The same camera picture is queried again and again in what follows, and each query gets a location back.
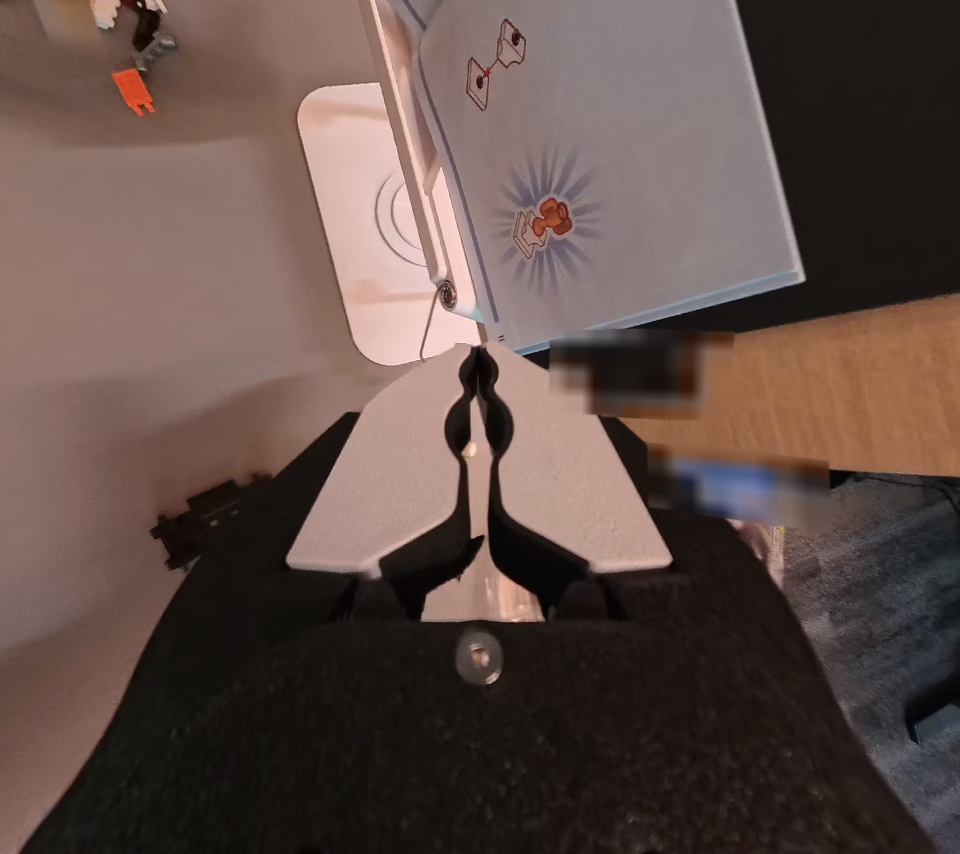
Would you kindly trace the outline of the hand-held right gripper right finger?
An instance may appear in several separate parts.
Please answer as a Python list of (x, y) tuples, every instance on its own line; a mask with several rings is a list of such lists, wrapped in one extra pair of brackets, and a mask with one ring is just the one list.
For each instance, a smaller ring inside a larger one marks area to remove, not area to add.
[(601, 419), (549, 373), (484, 347), (493, 506), (504, 520), (606, 576), (665, 570), (673, 557)]

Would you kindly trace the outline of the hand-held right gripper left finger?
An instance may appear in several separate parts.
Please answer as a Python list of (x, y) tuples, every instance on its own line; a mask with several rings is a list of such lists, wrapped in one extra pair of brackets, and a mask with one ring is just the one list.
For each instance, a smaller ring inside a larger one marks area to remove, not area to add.
[(470, 543), (475, 360), (456, 344), (364, 406), (286, 555), (291, 569), (390, 579)]

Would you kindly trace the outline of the lego instruction booklet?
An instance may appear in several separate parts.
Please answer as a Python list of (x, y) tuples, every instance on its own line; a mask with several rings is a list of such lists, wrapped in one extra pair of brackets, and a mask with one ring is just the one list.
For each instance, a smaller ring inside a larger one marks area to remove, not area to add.
[(489, 339), (806, 280), (736, 0), (387, 0)]

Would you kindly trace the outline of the black lego chassis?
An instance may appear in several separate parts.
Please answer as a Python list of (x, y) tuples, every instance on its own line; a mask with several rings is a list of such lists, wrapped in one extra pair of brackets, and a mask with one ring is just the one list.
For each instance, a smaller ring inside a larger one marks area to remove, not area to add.
[(270, 509), (277, 481), (259, 472), (245, 482), (227, 479), (188, 497), (180, 512), (158, 513), (149, 534), (163, 548), (166, 570), (186, 573), (209, 552), (225, 554), (228, 545), (253, 556), (263, 535), (262, 509)]

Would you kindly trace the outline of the white book stand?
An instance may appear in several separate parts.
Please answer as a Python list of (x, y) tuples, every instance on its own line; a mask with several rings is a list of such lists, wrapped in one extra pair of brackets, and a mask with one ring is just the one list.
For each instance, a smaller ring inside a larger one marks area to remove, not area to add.
[[(319, 88), (296, 123), (354, 345), (394, 368), (486, 331), (437, 149), (416, 102), (414, 35), (387, 0), (358, 0), (372, 83)], [(704, 358), (701, 394), (624, 400), (643, 440), (687, 455), (827, 462), (958, 476), (958, 241), (894, 242), (894, 265), (838, 243), (799, 309), (750, 320)]]

